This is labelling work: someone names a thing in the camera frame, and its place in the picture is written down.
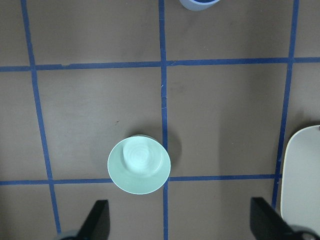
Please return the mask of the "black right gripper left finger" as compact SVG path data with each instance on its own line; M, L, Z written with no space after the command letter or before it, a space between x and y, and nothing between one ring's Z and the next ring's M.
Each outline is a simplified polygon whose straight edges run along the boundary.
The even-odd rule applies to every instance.
M97 200L82 227L78 240L107 240L110 234L110 211L108 200Z

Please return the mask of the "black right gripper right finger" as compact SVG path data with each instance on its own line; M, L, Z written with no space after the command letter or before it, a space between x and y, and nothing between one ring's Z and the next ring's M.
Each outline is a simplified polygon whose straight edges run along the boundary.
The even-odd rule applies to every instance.
M250 200L250 230L256 240L297 240L295 232L262 197Z

